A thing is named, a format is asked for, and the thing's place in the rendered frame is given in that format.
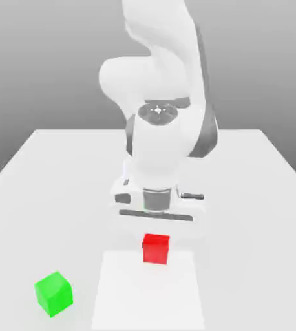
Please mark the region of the small green cube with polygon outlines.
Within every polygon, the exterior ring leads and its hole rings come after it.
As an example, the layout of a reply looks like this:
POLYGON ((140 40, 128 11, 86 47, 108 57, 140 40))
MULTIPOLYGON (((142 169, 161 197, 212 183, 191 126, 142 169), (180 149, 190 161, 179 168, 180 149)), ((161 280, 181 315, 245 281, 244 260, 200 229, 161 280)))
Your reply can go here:
POLYGON ((73 304, 71 284, 55 271, 34 284, 37 302, 52 318, 73 304))

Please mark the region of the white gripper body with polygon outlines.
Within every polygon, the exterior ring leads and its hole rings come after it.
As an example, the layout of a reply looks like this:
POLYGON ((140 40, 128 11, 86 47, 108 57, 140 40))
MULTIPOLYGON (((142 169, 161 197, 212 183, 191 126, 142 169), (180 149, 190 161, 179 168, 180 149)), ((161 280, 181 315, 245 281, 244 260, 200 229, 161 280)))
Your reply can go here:
POLYGON ((110 203, 111 222, 131 233, 200 233, 206 220, 203 200, 180 200, 163 213, 110 203))

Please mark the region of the small red cube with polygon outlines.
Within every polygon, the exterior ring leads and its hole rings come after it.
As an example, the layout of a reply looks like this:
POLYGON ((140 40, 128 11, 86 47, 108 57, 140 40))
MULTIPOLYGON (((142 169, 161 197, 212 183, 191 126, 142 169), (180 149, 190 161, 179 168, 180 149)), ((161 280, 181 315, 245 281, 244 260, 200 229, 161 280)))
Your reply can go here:
POLYGON ((142 242, 143 262, 166 265, 169 239, 168 235, 145 234, 142 242))

